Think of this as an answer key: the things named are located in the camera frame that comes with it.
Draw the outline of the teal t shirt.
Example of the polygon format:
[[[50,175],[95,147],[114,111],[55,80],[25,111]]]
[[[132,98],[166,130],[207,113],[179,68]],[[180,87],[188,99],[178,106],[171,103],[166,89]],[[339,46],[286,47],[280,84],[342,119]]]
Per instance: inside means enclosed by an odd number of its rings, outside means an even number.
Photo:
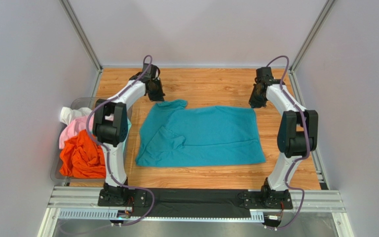
[[[140,129],[137,166],[225,166],[266,161],[253,109],[188,109],[178,99],[156,103]]]

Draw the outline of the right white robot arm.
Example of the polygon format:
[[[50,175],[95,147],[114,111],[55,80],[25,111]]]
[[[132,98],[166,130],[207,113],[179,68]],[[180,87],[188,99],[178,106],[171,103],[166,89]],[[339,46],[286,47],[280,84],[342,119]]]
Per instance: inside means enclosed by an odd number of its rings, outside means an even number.
[[[254,108],[271,102],[281,114],[277,134],[279,157],[253,203],[270,209],[291,207],[289,186],[293,175],[317,146],[318,113],[302,106],[290,94],[282,79],[275,79],[271,67],[256,70],[255,84],[249,100]]]

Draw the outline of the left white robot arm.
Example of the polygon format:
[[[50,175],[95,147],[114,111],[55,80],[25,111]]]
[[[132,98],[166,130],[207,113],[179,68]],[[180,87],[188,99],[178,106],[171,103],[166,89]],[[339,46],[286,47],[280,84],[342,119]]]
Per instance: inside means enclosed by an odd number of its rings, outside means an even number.
[[[134,198],[145,201],[147,192],[128,186],[124,167],[124,145],[129,133],[128,110],[143,96],[163,101],[164,93],[158,66],[144,63],[141,72],[108,99],[96,102],[92,133],[104,149],[106,178],[98,199],[99,206],[130,207]]]

